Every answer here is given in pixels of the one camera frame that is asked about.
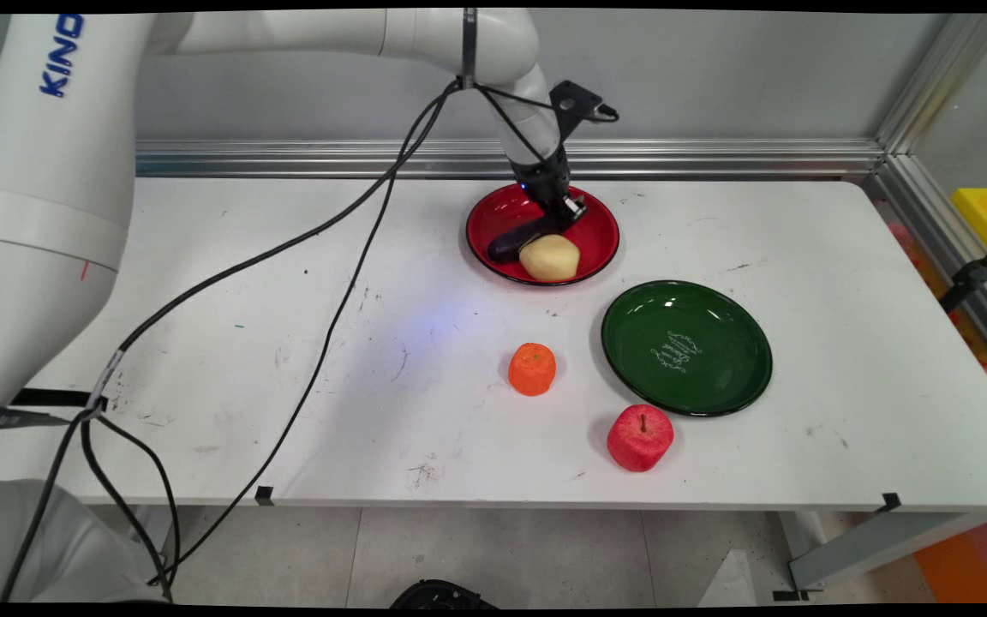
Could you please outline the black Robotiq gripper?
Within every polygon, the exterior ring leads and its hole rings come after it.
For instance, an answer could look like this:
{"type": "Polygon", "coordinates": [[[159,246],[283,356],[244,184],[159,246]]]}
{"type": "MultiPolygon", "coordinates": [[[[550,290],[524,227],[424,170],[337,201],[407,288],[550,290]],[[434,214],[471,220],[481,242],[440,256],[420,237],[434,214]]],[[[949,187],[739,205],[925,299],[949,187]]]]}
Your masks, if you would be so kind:
{"type": "Polygon", "coordinates": [[[563,145],[541,163],[510,160],[510,166],[524,193],[543,213],[536,221],[538,235],[559,234],[560,226],[573,226],[587,213],[581,200],[571,195],[571,168],[563,145]]]}

